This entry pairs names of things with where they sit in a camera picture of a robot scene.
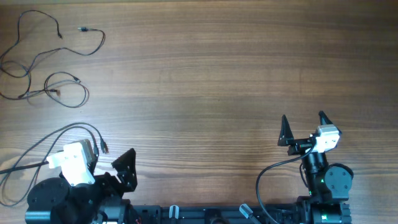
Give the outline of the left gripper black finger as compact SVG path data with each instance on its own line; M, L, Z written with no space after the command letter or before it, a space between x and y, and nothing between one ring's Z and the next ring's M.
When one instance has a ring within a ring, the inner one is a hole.
M94 175L95 173L95 169L96 169L96 165L98 162L98 157L99 157L99 149L98 146L96 144L96 140L93 141L93 144L91 145L91 149L90 149L90 154L91 154L91 162L89 165L89 170L91 172L92 175Z
M131 148L112 162L112 167L117 170L121 183L119 188L123 192L133 192L137 187L136 152Z

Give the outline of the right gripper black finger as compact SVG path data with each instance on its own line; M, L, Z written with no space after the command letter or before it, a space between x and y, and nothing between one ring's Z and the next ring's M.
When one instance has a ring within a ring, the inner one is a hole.
M318 113L319 118L320 118L320 125L318 127L318 134L320 136L325 136L325 135L342 135L342 132L340 129L338 129L333 122L328 118L326 113L324 111L319 111Z
M281 128L280 128L280 134L277 145L289 146L292 145L293 143L294 143L294 135L292 134L292 130L290 128L290 124L288 122L286 115L283 115L281 119Z

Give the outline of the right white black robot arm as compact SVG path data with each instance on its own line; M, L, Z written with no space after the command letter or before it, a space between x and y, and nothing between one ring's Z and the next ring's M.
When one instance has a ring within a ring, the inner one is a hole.
M354 173L348 166L329 164L326 153L337 147L342 132L319 112L320 125L308 138L295 139L287 117L281 120L277 145L287 146L287 154L300 156L309 196L300 196L295 203L298 223L351 223L351 211L346 203Z

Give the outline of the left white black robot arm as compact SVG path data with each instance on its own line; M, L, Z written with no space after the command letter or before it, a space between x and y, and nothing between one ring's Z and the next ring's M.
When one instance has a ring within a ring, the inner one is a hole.
M116 175L94 174L96 155L87 139L64 145L46 161L62 172L31 189L26 223L141 223L130 200L123 197L137 187L134 149L112 162Z

